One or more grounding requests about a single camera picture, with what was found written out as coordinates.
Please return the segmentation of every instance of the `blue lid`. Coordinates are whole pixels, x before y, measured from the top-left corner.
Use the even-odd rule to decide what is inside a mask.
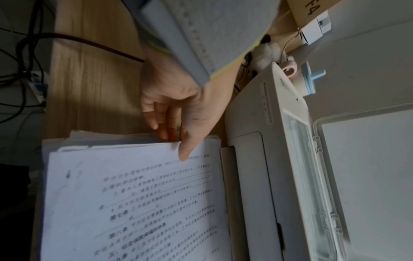
[[[310,65],[307,61],[301,65],[301,70],[308,94],[315,94],[314,80],[326,75],[326,70],[318,71],[312,74]]]

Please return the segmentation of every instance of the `black and white plush toy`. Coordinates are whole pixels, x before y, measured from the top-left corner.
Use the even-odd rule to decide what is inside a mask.
[[[249,63],[249,71],[253,77],[259,74],[272,62],[276,62],[280,65],[285,61],[294,61],[292,56],[287,56],[285,52],[282,52],[280,46],[271,42],[271,36],[266,34],[262,39],[260,45],[258,45],[252,52],[248,53],[246,60]]]

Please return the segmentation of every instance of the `white paper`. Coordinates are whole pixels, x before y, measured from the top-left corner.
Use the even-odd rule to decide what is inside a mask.
[[[220,141],[50,154],[41,259],[231,260]]]

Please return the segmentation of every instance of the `finger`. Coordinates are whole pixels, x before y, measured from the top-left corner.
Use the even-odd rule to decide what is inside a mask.
[[[145,96],[141,96],[141,108],[143,117],[145,118],[148,125],[152,129],[157,129],[158,121],[156,120],[155,103],[151,99]]]
[[[166,130],[168,132],[168,141],[176,142],[176,125],[178,117],[181,113],[181,108],[169,107],[166,111]]]
[[[181,128],[179,130],[179,140],[182,141],[182,139],[185,137],[186,134],[186,129],[184,125],[181,123]]]
[[[159,126],[157,129],[157,133],[159,138],[163,141],[168,140],[168,132],[166,130],[166,111],[168,109],[168,105],[164,103],[155,102],[155,114],[156,114],[156,121],[158,122]]]
[[[180,161],[186,161],[191,152],[201,143],[205,136],[192,135],[186,132],[185,137],[179,145],[178,155]]]

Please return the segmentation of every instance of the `desk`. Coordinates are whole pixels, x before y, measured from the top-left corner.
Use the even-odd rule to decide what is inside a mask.
[[[132,17],[120,0],[60,0],[55,32],[85,38],[145,59]],[[139,108],[142,64],[97,48],[55,40],[45,138],[73,129],[112,134],[150,132]],[[223,139],[223,117],[212,131]],[[39,188],[38,199],[41,199]],[[41,200],[36,202],[31,260],[40,245]]]

